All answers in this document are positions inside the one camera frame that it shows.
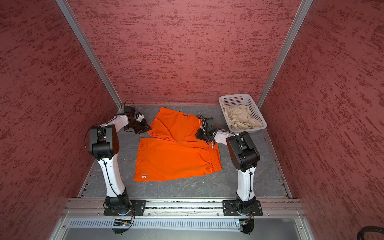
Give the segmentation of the white plastic laundry basket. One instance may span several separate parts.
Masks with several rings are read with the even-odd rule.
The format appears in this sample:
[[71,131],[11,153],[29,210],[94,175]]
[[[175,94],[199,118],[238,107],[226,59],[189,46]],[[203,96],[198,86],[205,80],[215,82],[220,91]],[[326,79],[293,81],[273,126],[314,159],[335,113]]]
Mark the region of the white plastic laundry basket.
[[231,132],[253,133],[267,128],[267,122],[250,95],[222,96],[219,97],[219,104]]

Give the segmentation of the beige shorts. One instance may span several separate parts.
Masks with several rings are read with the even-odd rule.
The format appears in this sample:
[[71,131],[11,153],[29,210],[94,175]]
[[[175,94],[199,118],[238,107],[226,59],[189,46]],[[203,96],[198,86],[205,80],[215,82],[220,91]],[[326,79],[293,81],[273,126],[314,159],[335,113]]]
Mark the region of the beige shorts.
[[234,131],[256,129],[263,126],[259,120],[252,118],[249,106],[232,107],[222,103],[222,107],[229,127]]

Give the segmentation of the left small circuit board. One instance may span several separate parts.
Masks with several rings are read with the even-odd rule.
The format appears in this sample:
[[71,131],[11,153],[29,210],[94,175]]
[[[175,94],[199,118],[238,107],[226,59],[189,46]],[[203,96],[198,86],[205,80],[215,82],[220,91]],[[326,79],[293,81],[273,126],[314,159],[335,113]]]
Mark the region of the left small circuit board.
[[131,226],[132,220],[114,219],[113,227],[127,227]]

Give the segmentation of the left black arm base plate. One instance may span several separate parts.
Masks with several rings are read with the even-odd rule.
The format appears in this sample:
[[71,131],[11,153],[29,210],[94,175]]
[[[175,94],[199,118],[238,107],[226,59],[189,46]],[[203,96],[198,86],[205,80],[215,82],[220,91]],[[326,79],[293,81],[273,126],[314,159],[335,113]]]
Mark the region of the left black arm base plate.
[[142,216],[146,207],[146,200],[130,200],[121,203],[117,198],[104,202],[104,216]]

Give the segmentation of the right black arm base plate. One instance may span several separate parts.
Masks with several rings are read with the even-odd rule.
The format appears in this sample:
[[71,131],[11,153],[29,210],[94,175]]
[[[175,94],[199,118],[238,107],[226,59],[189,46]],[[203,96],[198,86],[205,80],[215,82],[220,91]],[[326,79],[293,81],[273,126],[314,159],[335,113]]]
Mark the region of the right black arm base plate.
[[250,200],[248,202],[224,200],[222,205],[224,216],[263,216],[261,202],[257,200]]

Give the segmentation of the orange shorts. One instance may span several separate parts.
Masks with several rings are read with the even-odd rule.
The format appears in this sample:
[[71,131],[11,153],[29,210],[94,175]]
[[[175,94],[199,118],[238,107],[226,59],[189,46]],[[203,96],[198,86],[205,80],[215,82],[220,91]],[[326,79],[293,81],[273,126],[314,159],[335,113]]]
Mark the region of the orange shorts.
[[160,108],[149,137],[139,141],[134,181],[162,182],[221,171],[219,146],[196,138],[202,122],[194,115]]

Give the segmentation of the small circuit board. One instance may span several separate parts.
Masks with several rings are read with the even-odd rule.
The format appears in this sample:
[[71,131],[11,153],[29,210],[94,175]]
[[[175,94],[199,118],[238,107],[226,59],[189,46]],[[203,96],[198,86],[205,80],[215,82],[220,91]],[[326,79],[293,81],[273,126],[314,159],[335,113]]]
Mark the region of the small circuit board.
[[127,227],[131,226],[132,220],[114,219],[113,227]]
[[250,227],[253,224],[253,220],[239,220],[237,225],[239,228]]

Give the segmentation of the right small circuit board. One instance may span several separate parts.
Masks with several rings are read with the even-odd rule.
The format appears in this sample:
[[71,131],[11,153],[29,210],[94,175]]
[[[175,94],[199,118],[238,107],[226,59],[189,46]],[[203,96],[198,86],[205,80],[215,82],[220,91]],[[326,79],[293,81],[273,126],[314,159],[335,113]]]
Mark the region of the right small circuit board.
[[239,228],[250,227],[253,224],[253,220],[239,220],[237,225]]

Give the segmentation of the right aluminium corner post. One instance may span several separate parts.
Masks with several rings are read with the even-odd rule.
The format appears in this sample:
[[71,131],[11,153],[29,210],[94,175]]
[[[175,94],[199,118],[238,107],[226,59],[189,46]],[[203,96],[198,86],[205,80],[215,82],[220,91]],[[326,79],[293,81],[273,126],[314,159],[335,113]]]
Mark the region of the right aluminium corner post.
[[298,11],[293,19],[293,22],[290,26],[290,29],[287,33],[287,36],[284,40],[284,43],[280,49],[280,52],[277,56],[277,59],[275,61],[275,64],[270,72],[270,75],[266,81],[266,84],[261,92],[261,95],[257,101],[257,106],[259,109],[261,109],[263,103],[265,102],[267,95],[280,71],[281,66],[284,63],[284,60],[297,36],[297,33],[299,32],[300,27],[302,26],[302,23],[313,3],[313,0],[302,0],[301,4],[298,8]]

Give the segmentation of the left aluminium corner post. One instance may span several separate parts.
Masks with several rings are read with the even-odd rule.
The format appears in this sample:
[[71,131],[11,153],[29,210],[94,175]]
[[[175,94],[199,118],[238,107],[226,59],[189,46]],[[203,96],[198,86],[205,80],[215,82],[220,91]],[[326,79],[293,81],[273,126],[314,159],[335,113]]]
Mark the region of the left aluminium corner post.
[[79,40],[81,46],[83,47],[84,51],[86,52],[89,60],[91,61],[94,69],[98,73],[99,77],[101,78],[103,84],[105,85],[107,91],[109,92],[110,96],[112,97],[113,101],[118,107],[118,110],[120,111],[123,108],[123,103],[115,90],[110,78],[108,77],[106,71],[104,70],[100,60],[98,59],[95,51],[93,50],[90,42],[88,41],[83,29],[81,28],[78,20],[76,19],[76,16],[74,12],[72,11],[68,1],[65,0],[56,0],[56,3],[58,4],[61,12],[63,13],[64,17],[66,18],[67,22],[69,23],[71,29],[73,30],[74,34],[76,35],[77,39]]

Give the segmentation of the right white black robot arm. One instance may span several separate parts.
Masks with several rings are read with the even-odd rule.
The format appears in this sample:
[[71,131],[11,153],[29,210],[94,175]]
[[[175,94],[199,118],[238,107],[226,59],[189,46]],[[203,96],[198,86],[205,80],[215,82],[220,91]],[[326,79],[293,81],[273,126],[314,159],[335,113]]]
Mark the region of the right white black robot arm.
[[205,141],[212,147],[217,144],[228,147],[231,161],[238,173],[235,210],[241,216],[252,216],[257,207],[254,175],[261,157],[250,134],[225,131],[217,127],[212,118],[202,115],[197,115],[197,118],[201,121],[201,127],[195,134],[198,140]]

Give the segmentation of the aluminium corner post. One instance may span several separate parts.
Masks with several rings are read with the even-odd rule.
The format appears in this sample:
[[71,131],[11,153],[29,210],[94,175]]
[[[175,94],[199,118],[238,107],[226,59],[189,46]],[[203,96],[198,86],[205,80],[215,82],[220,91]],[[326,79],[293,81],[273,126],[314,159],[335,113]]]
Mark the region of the aluminium corner post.
[[56,0],[56,3],[58,4],[61,12],[63,13],[64,17],[66,18],[67,22],[69,23],[71,29],[73,30],[74,34],[76,35],[77,39],[79,40],[81,46],[83,47],[84,51],[86,52],[89,60],[91,61],[94,69],[98,73],[99,77],[101,78],[103,84],[105,85],[107,91],[109,92],[110,96],[112,97],[113,101],[118,107],[118,110],[120,111],[123,108],[123,103],[115,90],[110,78],[108,77],[106,71],[104,70],[100,60],[98,59],[95,51],[93,50],[90,42],[88,41],[83,29],[81,28],[78,20],[76,19],[76,16],[74,12],[72,11],[68,1],[65,0]]
[[287,33],[287,36],[284,40],[284,43],[280,49],[280,52],[277,56],[277,59],[275,61],[275,64],[270,72],[270,75],[266,81],[266,84],[261,92],[261,95],[257,101],[257,106],[259,109],[261,109],[263,103],[265,102],[267,95],[280,71],[281,66],[284,63],[284,60],[297,36],[297,33],[299,32],[300,27],[302,26],[302,23],[313,3],[313,0],[302,0],[301,4],[298,8],[298,11],[293,19],[293,22],[290,26],[290,29]]

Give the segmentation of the aluminium front rail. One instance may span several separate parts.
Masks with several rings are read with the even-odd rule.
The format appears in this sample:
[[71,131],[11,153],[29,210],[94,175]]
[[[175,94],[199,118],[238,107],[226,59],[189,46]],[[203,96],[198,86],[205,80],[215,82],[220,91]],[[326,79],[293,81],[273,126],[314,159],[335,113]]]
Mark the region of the aluminium front rail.
[[[62,216],[74,218],[106,218],[104,216],[104,199],[73,198],[69,199]],[[297,199],[257,199],[252,207],[253,217],[267,219],[298,219],[306,214],[301,201]],[[139,218],[235,218],[251,216],[240,214],[234,200],[220,198],[139,198],[131,199]]]

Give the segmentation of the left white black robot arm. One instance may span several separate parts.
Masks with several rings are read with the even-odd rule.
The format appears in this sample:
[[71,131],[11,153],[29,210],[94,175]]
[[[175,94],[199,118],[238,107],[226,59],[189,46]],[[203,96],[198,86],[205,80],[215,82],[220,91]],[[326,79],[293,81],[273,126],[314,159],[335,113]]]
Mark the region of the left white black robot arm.
[[135,134],[146,133],[151,129],[145,116],[134,106],[124,107],[123,113],[105,124],[91,126],[86,133],[89,137],[89,147],[86,150],[100,165],[106,184],[106,198],[103,203],[105,216],[133,215],[135,211],[118,166],[118,132],[129,129]]

